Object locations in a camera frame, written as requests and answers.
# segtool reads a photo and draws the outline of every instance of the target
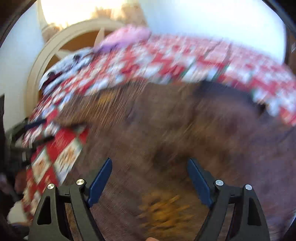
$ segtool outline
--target headboard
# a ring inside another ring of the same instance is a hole
[[[92,47],[114,30],[123,27],[122,22],[96,18],[79,22],[56,33],[39,53],[28,77],[25,94],[26,115],[31,115],[39,99],[39,82],[43,74],[56,62],[71,52]]]

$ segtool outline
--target patterned bedding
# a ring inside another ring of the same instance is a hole
[[[266,103],[270,115],[296,124],[296,78],[289,68],[226,41],[154,35],[146,42],[108,54],[80,50],[48,70],[40,88],[50,75],[56,78],[43,88],[44,97],[30,117],[46,118],[47,122],[28,131],[23,141],[28,145],[36,138],[55,136],[38,147],[27,170],[28,185],[22,203],[29,219],[47,185],[63,183],[86,141],[87,127],[65,129],[53,122],[75,94],[91,95],[137,77],[158,84],[207,79],[248,91],[255,102]]]

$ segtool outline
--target curved headboard frame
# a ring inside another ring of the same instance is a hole
[[[25,93],[25,112],[30,116],[38,103],[39,82],[45,72],[45,69],[51,58],[70,40],[82,34],[99,31],[104,28],[108,31],[114,31],[124,26],[124,23],[106,19],[96,18],[86,20],[69,26],[68,28],[56,33],[44,46],[36,58],[27,81]]]

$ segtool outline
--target metal pin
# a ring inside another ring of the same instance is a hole
[[[51,184],[48,184],[47,188],[50,190],[50,189],[53,189],[54,188],[54,184],[51,183]]]
[[[216,180],[216,185],[223,186],[224,182],[222,180]]]
[[[245,188],[246,188],[247,190],[252,190],[252,189],[253,189],[252,186],[249,185],[249,184],[247,184],[247,185],[245,186]]]
[[[76,181],[76,184],[77,184],[77,185],[82,185],[82,184],[84,184],[84,180],[83,180],[83,179],[78,179],[78,180]]]

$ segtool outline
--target curtain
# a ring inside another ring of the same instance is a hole
[[[58,31],[92,18],[147,25],[138,0],[38,0],[38,17],[45,42]]]

